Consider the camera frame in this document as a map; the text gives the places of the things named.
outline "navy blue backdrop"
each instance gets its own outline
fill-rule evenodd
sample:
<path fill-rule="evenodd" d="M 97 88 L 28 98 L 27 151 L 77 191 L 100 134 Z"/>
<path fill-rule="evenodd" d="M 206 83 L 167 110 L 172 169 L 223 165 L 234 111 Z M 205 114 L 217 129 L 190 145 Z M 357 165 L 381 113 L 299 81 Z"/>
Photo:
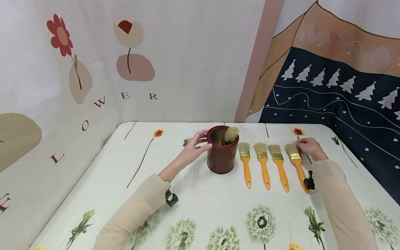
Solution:
<path fill-rule="evenodd" d="M 292 48 L 259 122 L 328 126 L 400 204 L 399 87 L 398 77 Z"/>

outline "fabric wall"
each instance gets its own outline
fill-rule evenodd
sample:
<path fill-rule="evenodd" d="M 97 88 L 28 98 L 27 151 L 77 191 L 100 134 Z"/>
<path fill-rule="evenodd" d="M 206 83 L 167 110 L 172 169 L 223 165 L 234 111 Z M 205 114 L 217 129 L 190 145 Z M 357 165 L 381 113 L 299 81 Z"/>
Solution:
<path fill-rule="evenodd" d="M 1 248 L 29 247 L 118 124 L 247 111 L 282 5 L 3 1 Z"/>
<path fill-rule="evenodd" d="M 400 204 L 399 12 L 286 0 L 246 121 L 328 126 Z"/>

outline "yellow flower print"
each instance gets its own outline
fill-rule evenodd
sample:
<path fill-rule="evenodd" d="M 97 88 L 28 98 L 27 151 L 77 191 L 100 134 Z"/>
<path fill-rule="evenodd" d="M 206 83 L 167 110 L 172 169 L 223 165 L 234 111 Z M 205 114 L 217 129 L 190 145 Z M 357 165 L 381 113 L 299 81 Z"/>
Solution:
<path fill-rule="evenodd" d="M 300 246 L 296 242 L 292 242 L 288 245 L 287 250 L 304 250 L 304 247 Z"/>

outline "hand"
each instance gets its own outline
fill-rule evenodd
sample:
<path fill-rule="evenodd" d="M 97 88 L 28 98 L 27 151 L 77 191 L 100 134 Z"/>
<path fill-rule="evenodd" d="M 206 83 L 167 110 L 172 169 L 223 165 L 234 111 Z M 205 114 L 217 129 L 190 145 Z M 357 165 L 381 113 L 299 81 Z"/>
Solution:
<path fill-rule="evenodd" d="M 320 144 L 314 138 L 301 138 L 295 141 L 295 144 L 301 153 L 311 155 L 314 161 L 328 159 Z"/>
<path fill-rule="evenodd" d="M 202 153 L 206 152 L 212 147 L 210 143 L 202 147 L 197 146 L 199 143 L 207 142 L 207 132 L 208 129 L 197 132 L 175 159 L 177 162 L 179 162 L 182 168 L 185 168 L 187 165 L 194 162 L 194 160 L 197 159 Z"/>

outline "paintbrush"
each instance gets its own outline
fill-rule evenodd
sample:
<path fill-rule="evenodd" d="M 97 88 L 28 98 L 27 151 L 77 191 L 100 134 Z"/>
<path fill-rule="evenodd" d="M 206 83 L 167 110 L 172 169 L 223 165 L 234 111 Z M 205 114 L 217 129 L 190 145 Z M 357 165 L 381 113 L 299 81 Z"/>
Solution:
<path fill-rule="evenodd" d="M 233 142 L 238 137 L 239 129 L 237 127 L 228 128 L 225 132 L 224 137 L 220 140 L 218 145 L 225 146 Z"/>
<path fill-rule="evenodd" d="M 246 185 L 248 188 L 251 188 L 251 174 L 249 168 L 249 161 L 250 161 L 250 144 L 247 142 L 241 142 L 238 144 L 239 152 L 240 152 L 240 159 L 244 165 L 244 180 L 246 181 Z"/>
<path fill-rule="evenodd" d="M 289 192 L 289 182 L 288 178 L 286 177 L 285 170 L 283 169 L 283 156 L 282 152 L 280 151 L 279 145 L 269 145 L 268 149 L 272 155 L 272 160 L 278 166 L 280 182 L 283 185 L 283 188 L 288 193 Z"/>
<path fill-rule="evenodd" d="M 306 175 L 304 174 L 303 168 L 301 167 L 301 156 L 299 154 L 299 151 L 297 150 L 297 146 L 294 143 L 287 144 L 285 146 L 286 152 L 289 154 L 290 161 L 294 166 L 296 166 L 297 169 L 297 175 L 299 176 L 300 183 L 304 189 L 304 191 L 309 194 L 310 191 L 306 188 L 306 185 L 304 184 L 304 180 L 306 179 Z"/>
<path fill-rule="evenodd" d="M 261 164 L 261 171 L 262 171 L 262 179 L 264 180 L 265 187 L 267 190 L 270 189 L 270 175 L 268 174 L 267 169 L 267 144 L 265 143 L 257 143 L 254 144 L 254 150 L 257 152 L 257 160 Z"/>

